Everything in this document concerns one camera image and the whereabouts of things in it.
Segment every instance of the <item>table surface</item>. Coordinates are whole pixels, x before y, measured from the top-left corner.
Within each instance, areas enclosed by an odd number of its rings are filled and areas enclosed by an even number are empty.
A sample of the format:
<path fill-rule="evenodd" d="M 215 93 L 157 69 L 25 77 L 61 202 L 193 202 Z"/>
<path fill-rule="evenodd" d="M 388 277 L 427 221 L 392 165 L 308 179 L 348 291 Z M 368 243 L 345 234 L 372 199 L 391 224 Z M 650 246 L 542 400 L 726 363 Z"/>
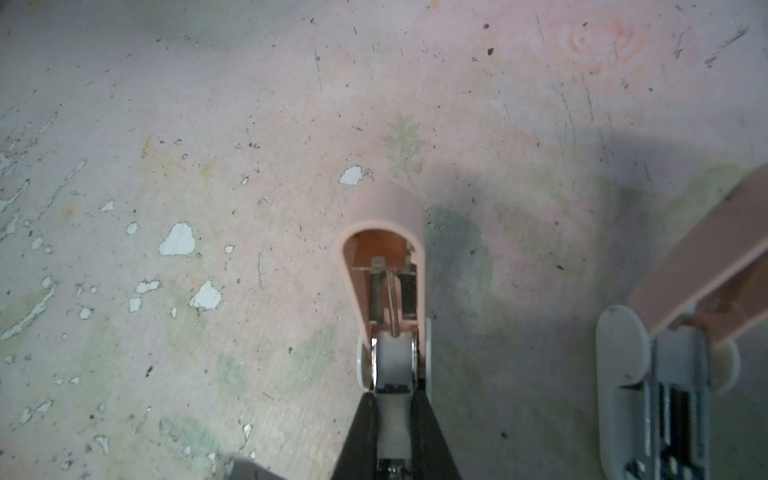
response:
<path fill-rule="evenodd" d="M 386 179 L 427 209 L 433 405 L 463 476 L 603 478 L 595 322 L 764 162 L 767 19 L 6 0 L 0 478 L 220 478 L 232 455 L 327 478 L 361 393 L 333 248 Z M 764 473 L 766 342 L 740 339 L 715 401 L 715 478 Z"/>

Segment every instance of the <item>scratched table surface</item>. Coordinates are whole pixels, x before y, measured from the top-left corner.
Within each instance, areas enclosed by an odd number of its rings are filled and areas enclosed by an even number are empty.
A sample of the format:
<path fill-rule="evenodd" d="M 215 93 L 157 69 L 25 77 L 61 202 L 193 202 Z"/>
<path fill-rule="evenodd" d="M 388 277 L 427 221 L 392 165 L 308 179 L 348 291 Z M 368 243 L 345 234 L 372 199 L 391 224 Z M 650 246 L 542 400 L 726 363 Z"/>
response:
<path fill-rule="evenodd" d="M 603 478 L 594 326 L 768 150 L 768 6 L 0 2 L 0 478 L 327 478 L 355 189 L 428 210 L 464 478 Z M 768 327 L 715 401 L 762 478 Z"/>

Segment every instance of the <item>metal rod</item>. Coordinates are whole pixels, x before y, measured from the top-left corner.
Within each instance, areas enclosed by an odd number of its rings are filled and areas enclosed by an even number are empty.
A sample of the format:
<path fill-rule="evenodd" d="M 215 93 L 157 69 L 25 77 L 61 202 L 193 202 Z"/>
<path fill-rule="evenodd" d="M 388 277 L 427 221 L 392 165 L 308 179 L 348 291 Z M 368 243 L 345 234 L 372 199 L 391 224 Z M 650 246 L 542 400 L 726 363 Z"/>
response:
<path fill-rule="evenodd" d="M 397 323 L 397 311 L 395 310 L 395 272 L 386 271 L 387 300 L 389 301 L 389 325 L 392 329 L 392 337 L 400 335 L 400 324 Z"/>

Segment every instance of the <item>worn painted surface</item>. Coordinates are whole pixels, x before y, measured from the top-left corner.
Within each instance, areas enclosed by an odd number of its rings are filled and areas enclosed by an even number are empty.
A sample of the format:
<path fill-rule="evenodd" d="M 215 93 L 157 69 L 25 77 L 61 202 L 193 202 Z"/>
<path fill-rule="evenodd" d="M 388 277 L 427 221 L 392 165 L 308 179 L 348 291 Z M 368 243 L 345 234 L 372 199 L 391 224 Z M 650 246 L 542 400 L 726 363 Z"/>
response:
<path fill-rule="evenodd" d="M 595 320 L 764 161 L 767 18 L 6 0 L 0 478 L 219 478 L 232 455 L 327 478 L 360 394 L 333 244 L 353 191 L 388 179 L 428 211 L 434 406 L 462 474 L 600 478 Z M 713 461 L 758 478 L 768 326 L 741 342 Z"/>

